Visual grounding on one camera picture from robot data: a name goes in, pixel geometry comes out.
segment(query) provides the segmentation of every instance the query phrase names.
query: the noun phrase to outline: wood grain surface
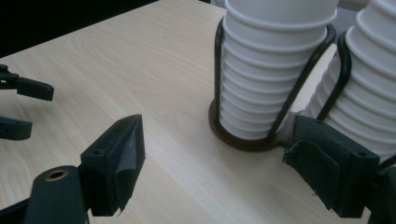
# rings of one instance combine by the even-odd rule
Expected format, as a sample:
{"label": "wood grain surface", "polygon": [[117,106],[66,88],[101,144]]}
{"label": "wood grain surface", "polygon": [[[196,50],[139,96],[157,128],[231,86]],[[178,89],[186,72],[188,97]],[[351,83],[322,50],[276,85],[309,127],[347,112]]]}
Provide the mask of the wood grain surface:
{"label": "wood grain surface", "polygon": [[0,116],[34,128],[28,140],[0,140],[0,209],[29,197],[42,172],[79,165],[79,154],[111,124],[139,113],[147,158],[133,198],[119,216],[92,223],[366,223],[367,211],[362,219],[328,211],[281,162],[283,148],[246,153],[211,132],[214,36],[224,14],[199,1],[162,0],[0,59],[55,88],[53,102],[1,91]]}

